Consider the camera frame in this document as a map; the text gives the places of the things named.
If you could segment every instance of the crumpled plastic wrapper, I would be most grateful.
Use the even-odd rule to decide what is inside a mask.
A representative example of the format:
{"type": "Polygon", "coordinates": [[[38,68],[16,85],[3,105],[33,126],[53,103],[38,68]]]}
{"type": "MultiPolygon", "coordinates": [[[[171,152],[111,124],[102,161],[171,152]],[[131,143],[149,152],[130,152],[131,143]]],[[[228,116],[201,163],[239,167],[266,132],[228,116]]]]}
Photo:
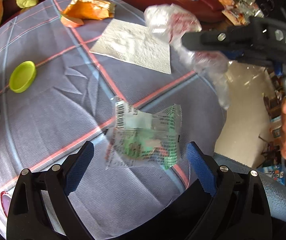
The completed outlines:
{"type": "Polygon", "coordinates": [[[115,4],[108,0],[72,0],[62,12],[78,19],[114,18],[115,4]]]}
{"type": "Polygon", "coordinates": [[[156,113],[142,112],[125,101],[115,103],[115,125],[107,132],[106,167],[162,165],[169,169],[180,158],[180,105],[156,113]]]}
{"type": "Polygon", "coordinates": [[[210,78],[220,106],[227,110],[230,99],[224,73],[228,69],[228,59],[219,51],[190,51],[182,45],[184,33],[202,30],[195,15],[178,5],[163,4],[149,6],[144,12],[144,18],[150,33],[169,43],[177,51],[185,67],[210,78]]]}

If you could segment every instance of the barcode label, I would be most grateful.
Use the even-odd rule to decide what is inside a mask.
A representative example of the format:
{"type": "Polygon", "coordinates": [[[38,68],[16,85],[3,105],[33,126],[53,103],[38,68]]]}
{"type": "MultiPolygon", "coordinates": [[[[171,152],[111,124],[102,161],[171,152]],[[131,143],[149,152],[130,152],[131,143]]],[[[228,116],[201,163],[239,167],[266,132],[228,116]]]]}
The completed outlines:
{"type": "Polygon", "coordinates": [[[116,127],[124,128],[124,114],[125,114],[125,104],[118,103],[115,105],[115,113],[116,113],[116,127]]]}

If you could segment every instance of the plaid tablecloth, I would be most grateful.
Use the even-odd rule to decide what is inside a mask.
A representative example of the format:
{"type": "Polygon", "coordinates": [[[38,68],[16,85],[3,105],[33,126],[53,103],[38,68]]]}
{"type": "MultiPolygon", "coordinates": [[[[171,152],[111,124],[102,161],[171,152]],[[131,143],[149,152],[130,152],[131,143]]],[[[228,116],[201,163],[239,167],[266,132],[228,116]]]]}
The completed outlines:
{"type": "MultiPolygon", "coordinates": [[[[116,19],[144,25],[141,11],[111,1],[117,4],[116,19]]],[[[94,159],[69,198],[95,239],[107,239],[146,222],[195,181],[185,146],[193,140],[212,154],[224,113],[211,84],[183,67],[174,51],[171,75],[92,54],[111,19],[66,28],[59,11],[69,2],[46,0],[0,28],[0,192],[13,191],[23,168],[48,169],[91,140],[94,159]],[[13,93],[9,77],[27,60],[36,64],[36,79],[24,93],[13,93]],[[177,165],[167,171],[105,169],[108,142],[103,131],[112,121],[110,99],[115,95],[149,113],[181,105],[182,159],[177,165]]],[[[1,204],[0,232],[5,236],[1,204]]]]}

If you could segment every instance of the metal screw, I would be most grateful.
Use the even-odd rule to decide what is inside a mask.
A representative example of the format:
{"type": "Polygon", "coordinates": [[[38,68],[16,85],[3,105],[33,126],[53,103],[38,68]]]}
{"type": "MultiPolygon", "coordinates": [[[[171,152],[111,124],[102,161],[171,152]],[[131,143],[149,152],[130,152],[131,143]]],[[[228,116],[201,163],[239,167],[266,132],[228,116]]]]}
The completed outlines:
{"type": "Polygon", "coordinates": [[[217,39],[218,39],[219,41],[223,41],[223,40],[225,40],[225,38],[226,38],[226,34],[225,34],[225,33],[221,33],[221,34],[217,37],[217,39]]]}
{"type": "Polygon", "coordinates": [[[257,174],[257,171],[251,171],[251,175],[256,177],[258,174],[257,174]]]}
{"type": "Polygon", "coordinates": [[[220,170],[222,172],[228,172],[228,168],[226,166],[224,166],[224,165],[220,167],[220,170]]]}
{"type": "Polygon", "coordinates": [[[52,166],[52,171],[58,171],[61,168],[61,165],[55,164],[52,166]]]}
{"type": "Polygon", "coordinates": [[[22,171],[21,171],[21,174],[22,174],[22,175],[26,175],[26,174],[28,174],[28,169],[24,169],[24,170],[22,170],[22,171]]]}

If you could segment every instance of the tile floor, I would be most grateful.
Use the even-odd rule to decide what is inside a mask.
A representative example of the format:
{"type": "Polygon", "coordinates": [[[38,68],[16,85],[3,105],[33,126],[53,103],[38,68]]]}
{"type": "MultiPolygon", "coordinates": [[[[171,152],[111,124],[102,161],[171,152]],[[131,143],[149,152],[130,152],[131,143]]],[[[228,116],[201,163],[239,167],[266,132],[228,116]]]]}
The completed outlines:
{"type": "Polygon", "coordinates": [[[274,97],[272,83],[264,68],[230,62],[226,73],[230,89],[227,120],[218,138],[215,151],[247,166],[256,168],[263,162],[260,156],[271,139],[270,120],[262,94],[274,97]]]}

